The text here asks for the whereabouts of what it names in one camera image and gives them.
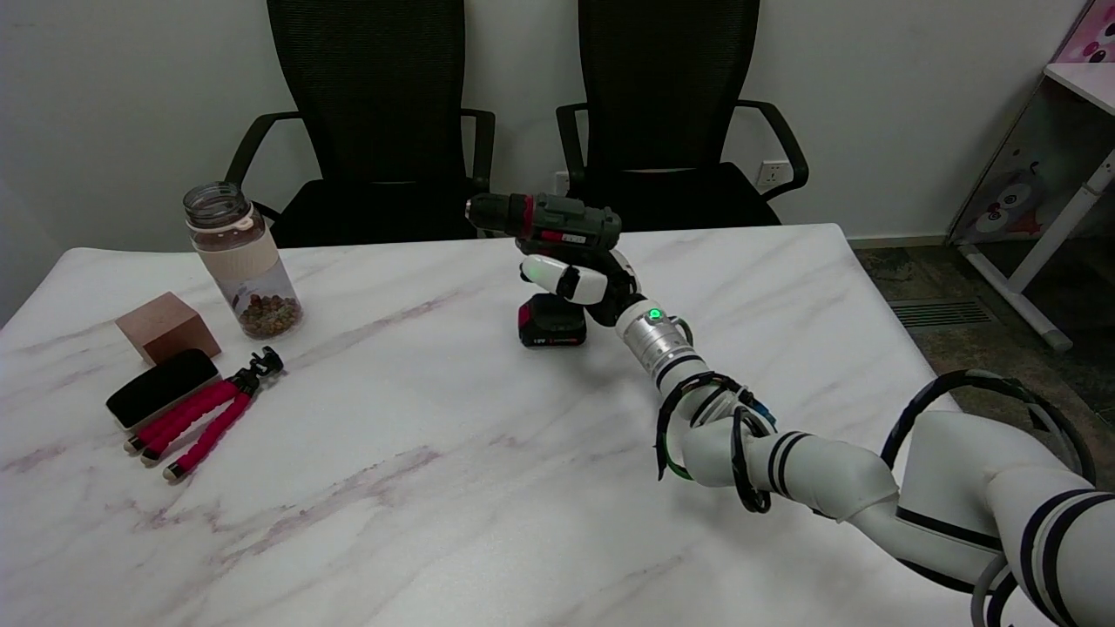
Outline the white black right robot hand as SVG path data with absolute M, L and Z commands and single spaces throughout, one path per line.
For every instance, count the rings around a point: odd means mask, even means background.
M 568 262 L 550 255 L 530 254 L 518 266 L 523 280 L 547 293 L 581 306 L 601 327 L 614 327 L 626 307 L 640 293 L 638 274 L 618 250 L 590 253 Z

